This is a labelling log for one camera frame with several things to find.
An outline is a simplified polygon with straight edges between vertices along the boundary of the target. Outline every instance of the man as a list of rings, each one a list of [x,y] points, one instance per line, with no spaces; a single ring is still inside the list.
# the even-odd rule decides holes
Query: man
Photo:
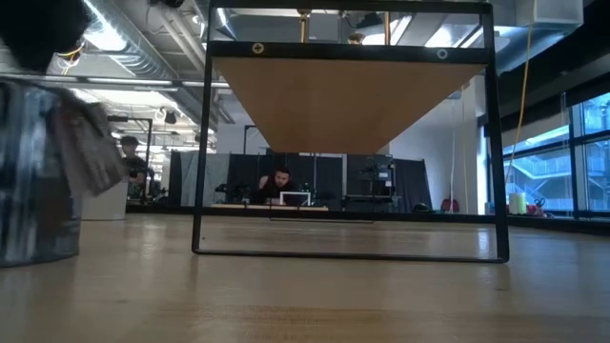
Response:
[[[253,204],[279,204],[279,194],[281,192],[296,192],[297,186],[291,180],[290,171],[286,167],[278,167],[273,175],[263,176],[258,181],[258,191],[253,194]],[[284,196],[284,204],[298,206],[298,197],[290,195]]]
[[[124,136],[121,138],[121,149],[125,153],[123,160],[130,172],[129,197],[141,196],[146,182],[148,166],[146,165],[146,162],[135,153],[139,144],[137,138],[133,136]]]

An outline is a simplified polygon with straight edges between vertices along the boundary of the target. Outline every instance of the gray container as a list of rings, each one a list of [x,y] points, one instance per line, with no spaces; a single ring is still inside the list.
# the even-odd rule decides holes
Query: gray container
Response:
[[[48,125],[57,100],[53,90],[0,78],[0,268],[78,254],[80,201]]]

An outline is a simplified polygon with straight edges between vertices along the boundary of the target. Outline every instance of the glass window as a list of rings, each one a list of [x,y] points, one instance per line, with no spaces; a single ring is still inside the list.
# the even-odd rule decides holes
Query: glass window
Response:
[[[610,211],[610,141],[586,146],[587,197],[590,211]]]
[[[568,125],[565,125],[517,143],[517,148],[515,149],[515,151],[524,151],[532,148],[542,147],[551,143],[561,142],[563,140],[568,139],[569,136],[570,127]],[[508,146],[504,148],[504,154],[512,153],[513,147],[514,146]]]
[[[504,173],[510,160],[504,160]],[[528,204],[544,199],[545,210],[571,211],[572,183],[570,151],[561,149],[516,158],[511,169],[506,194],[524,192]]]
[[[610,130],[610,115],[608,115],[609,104],[610,93],[582,103],[584,134]]]

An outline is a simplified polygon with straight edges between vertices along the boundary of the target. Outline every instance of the ceiling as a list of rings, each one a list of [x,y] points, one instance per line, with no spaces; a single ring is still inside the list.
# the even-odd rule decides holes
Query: ceiling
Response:
[[[187,0],[178,11],[160,11],[148,6],[147,0],[84,0],[99,20],[94,20],[96,28],[90,30],[88,42],[77,64],[67,68],[69,63],[61,58],[53,60],[49,74],[67,76],[88,76],[105,78],[148,78],[169,80],[197,80],[203,78],[201,58],[205,53],[202,43],[203,29],[213,28],[213,39],[230,40],[232,34],[242,41],[298,42],[300,28],[296,10],[226,10],[215,14],[212,23],[203,19],[206,0]],[[519,26],[519,6],[525,0],[492,0],[497,23],[496,46],[500,71],[515,68],[524,60],[527,29]],[[574,2],[578,0],[557,0]],[[348,11],[339,16],[337,11],[315,11],[311,16],[309,39],[317,43],[347,42],[347,37],[359,31],[368,36],[366,44],[383,44],[383,25],[371,25],[356,29],[369,13]],[[477,35],[478,18],[464,14],[412,14],[392,13],[393,44],[429,47],[479,47],[481,37]],[[536,25],[533,39],[534,53],[555,44],[575,29],[571,25]],[[119,36],[126,48],[109,50],[113,36]],[[19,72],[11,61],[6,49],[0,48],[0,72]],[[125,85],[107,84],[107,90],[124,90]],[[176,127],[180,139],[176,144],[193,142],[193,132],[198,130],[203,95],[201,87],[168,90],[154,88],[140,93],[154,93],[156,102],[147,107],[135,106],[131,102],[142,101],[146,94],[129,88],[125,96],[108,95],[99,91],[99,85],[79,84],[80,95],[85,93],[90,100],[97,98],[109,104],[112,112],[120,115],[151,118],[155,131],[165,131],[169,126],[161,119],[159,108],[169,107],[180,113]],[[252,124],[248,113],[229,89],[214,89],[213,111],[210,127],[215,130],[219,123]],[[135,123],[127,129],[140,130]],[[167,142],[167,134],[160,134]]]

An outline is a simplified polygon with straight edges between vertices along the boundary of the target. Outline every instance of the wooden table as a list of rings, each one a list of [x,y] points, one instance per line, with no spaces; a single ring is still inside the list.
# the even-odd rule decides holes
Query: wooden table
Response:
[[[213,204],[214,209],[248,209],[248,210],[273,210],[273,211],[317,211],[327,212],[327,207],[297,207],[297,206],[280,206],[280,205],[241,205],[241,204]]]

